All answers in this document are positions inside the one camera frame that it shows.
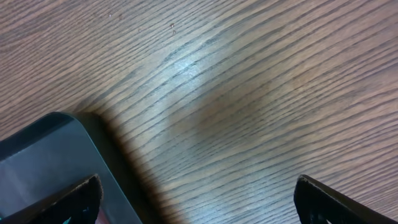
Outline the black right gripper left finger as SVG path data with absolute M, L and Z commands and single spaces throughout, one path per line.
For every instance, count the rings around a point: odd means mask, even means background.
M 1 220 L 2 224 L 95 224 L 103 199 L 93 174 Z

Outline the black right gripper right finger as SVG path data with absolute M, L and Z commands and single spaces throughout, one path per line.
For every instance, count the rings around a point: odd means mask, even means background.
M 308 175 L 297 179 L 294 204 L 300 222 L 305 224 L 397 224 Z

